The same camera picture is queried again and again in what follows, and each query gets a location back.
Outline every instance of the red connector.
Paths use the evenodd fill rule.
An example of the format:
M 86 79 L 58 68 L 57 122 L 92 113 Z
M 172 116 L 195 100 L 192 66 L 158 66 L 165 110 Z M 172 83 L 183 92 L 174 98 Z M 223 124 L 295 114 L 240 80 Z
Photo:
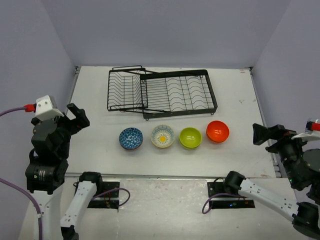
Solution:
M 24 105 L 24 107 L 26 108 L 25 109 L 26 113 L 30 113 L 30 112 L 35 112 L 36 111 L 36 105 L 35 104 L 27 104 L 27 105 Z

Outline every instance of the bowl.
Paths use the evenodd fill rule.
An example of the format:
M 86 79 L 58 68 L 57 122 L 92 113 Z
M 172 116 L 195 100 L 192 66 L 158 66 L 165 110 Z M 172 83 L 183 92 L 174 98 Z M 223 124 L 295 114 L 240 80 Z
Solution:
M 187 127 L 180 132 L 179 140 L 183 147 L 195 149 L 200 146 L 202 135 L 198 129 Z
M 175 141 L 175 132 L 168 125 L 156 126 L 151 133 L 151 142 L 158 148 L 167 148 Z
M 119 143 L 126 150 L 135 150 L 139 148 L 144 141 L 142 132 L 135 127 L 129 127 L 123 130 L 119 135 Z
M 230 131 L 228 126 L 222 121 L 212 121 L 206 127 L 206 136 L 217 144 L 226 141 L 229 134 Z

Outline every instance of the wire rack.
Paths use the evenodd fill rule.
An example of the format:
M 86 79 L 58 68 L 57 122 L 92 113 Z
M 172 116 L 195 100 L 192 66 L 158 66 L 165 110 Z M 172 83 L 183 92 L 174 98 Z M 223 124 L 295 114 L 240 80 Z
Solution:
M 108 111 L 138 112 L 146 120 L 214 114 L 217 101 L 207 70 L 154 72 L 142 66 L 113 68 Z

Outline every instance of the dish rack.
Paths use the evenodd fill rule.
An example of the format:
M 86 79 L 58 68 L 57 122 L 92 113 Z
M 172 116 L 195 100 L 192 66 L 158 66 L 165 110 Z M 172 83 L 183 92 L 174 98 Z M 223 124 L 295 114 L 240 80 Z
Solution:
M 138 66 L 109 71 L 107 110 L 141 113 L 146 120 L 194 114 L 218 108 L 205 69 L 155 72 Z

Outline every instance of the lime green bowl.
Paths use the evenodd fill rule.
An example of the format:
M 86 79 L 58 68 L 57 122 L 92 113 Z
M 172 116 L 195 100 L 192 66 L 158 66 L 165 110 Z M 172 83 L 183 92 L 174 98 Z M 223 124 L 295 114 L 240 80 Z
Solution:
M 195 149 L 200 146 L 202 135 L 198 129 L 187 127 L 180 132 L 179 140 L 183 147 Z

